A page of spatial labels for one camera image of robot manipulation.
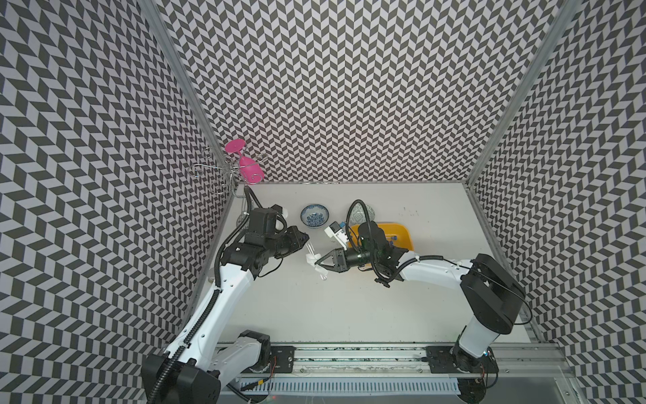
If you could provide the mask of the white wiping cloth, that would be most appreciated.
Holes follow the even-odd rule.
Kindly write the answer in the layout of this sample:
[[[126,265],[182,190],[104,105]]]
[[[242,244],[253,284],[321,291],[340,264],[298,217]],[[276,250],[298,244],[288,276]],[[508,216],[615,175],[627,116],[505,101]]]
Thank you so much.
[[[314,254],[313,252],[308,252],[306,254],[306,262],[319,274],[322,280],[327,280],[328,270],[321,267],[316,262],[321,258],[321,254]]]

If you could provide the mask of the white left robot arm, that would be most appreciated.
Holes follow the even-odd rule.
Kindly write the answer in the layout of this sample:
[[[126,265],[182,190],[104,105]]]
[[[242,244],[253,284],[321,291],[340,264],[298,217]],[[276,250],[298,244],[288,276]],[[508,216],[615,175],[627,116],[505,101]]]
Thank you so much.
[[[222,243],[215,283],[179,335],[160,355],[148,355],[141,377],[149,403],[215,403],[222,388],[245,370],[270,369],[271,339],[246,330],[219,349],[220,337],[242,296],[269,259],[284,259],[309,241],[288,226],[279,205],[254,208]]]

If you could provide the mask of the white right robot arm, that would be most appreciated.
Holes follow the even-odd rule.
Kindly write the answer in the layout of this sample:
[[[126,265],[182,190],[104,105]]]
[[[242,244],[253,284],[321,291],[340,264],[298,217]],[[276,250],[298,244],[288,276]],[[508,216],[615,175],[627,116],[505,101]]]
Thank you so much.
[[[341,274],[368,266],[375,282],[384,287],[395,281],[416,281],[462,292],[473,315],[452,349],[456,359],[487,356],[499,336],[510,334],[521,324],[517,318],[528,305],[527,293],[490,255],[451,260],[437,254],[418,254],[390,242],[375,222],[362,223],[355,231],[334,222],[325,233],[341,247],[322,255],[311,244],[306,245],[306,261],[322,279],[330,272]]]

